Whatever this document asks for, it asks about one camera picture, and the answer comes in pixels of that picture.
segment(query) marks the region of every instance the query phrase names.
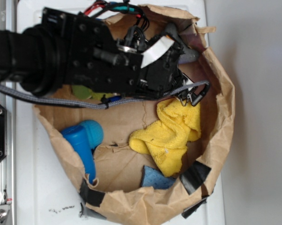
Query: brown paper bag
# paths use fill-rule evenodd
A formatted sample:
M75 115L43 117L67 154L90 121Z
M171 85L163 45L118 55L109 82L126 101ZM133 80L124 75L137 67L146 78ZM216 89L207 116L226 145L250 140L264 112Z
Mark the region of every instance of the brown paper bag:
M140 188L144 165L156 168L148 155L131 150L129 135L157 120L157 102L145 101L107 110L35 106L34 111L49 134L54 150L72 184L94 214L125 225L159 225L202 202L212 194L230 150L235 117L235 90L204 35L214 27L200 28L199 18L190 13L153 5L142 9L150 20L147 39L160 33L167 23L176 24L185 43L201 52L197 62L180 65L193 81L208 79L211 88L201 101L200 140L188 143L183 168L175 184L167 190ZM132 15L118 14L106 20L113 37L122 38L135 23ZM56 98L75 99L65 86ZM83 163L60 131L83 120L96 120L104 129L104 141L95 151L97 184L84 174Z

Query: black wire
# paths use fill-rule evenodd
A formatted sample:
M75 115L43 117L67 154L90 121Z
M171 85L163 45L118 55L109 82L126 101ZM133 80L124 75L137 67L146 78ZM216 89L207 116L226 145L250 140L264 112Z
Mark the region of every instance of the black wire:
M114 9L115 7L120 7L120 6L126 6L127 10L116 10ZM131 12L129 11L129 8L133 8L135 11ZM149 20L146 17L146 15L144 14L143 10L138 7L138 6L134 6L134 5L130 5L130 4L126 4L126 3L116 3L116 4L110 4L105 6L101 11L99 11L98 13L94 14L93 16L91 16L91 18L97 18L99 17L101 14L107 12L107 11L112 11L112 12L121 12L123 14L140 14L141 18L143 18L143 23L142 23L142 30L146 31L149 28Z

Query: metal frame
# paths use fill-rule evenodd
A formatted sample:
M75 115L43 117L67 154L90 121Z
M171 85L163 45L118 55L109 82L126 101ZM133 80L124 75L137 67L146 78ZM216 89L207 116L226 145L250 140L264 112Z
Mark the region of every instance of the metal frame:
M0 30L16 31L16 6L17 0L0 0ZM11 82L5 85L15 88ZM0 93L0 104L7 110L7 157L0 163L0 208L9 210L5 223L15 225L15 100Z

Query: blue toy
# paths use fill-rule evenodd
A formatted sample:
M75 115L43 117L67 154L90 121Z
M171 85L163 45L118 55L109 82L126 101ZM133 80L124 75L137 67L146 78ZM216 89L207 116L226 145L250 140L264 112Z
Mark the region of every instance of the blue toy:
M90 148L91 150L95 150L104 139L104 131L101 125L94 120L85 120L79 125L86 129Z
M85 173L89 174L89 183L92 184L96 177L96 169L91 150L94 150L104 138L102 127L94 120L86 120L62 130L61 133L81 157Z

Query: yellow towel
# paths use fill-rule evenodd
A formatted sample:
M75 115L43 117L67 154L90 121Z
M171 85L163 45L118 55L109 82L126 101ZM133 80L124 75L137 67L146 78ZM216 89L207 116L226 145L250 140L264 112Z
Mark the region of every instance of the yellow towel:
M176 98L168 99L157 104L157 115L160 120L130 135L129 146L150 154L164 176L170 177L182 167L187 141L201 136L200 104L182 106Z

